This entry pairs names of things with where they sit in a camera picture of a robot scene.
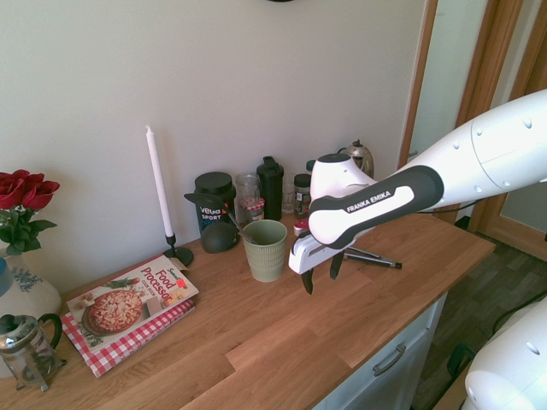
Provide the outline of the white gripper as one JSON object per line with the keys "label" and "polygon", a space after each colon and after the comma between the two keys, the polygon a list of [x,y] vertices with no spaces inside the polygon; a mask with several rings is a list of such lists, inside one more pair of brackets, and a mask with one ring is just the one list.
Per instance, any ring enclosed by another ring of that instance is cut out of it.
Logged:
{"label": "white gripper", "polygon": [[313,268],[332,258],[330,278],[335,280],[341,267],[341,254],[339,252],[339,249],[329,248],[317,242],[309,232],[305,232],[291,246],[288,266],[293,272],[301,274],[304,289],[311,295],[314,288]]}

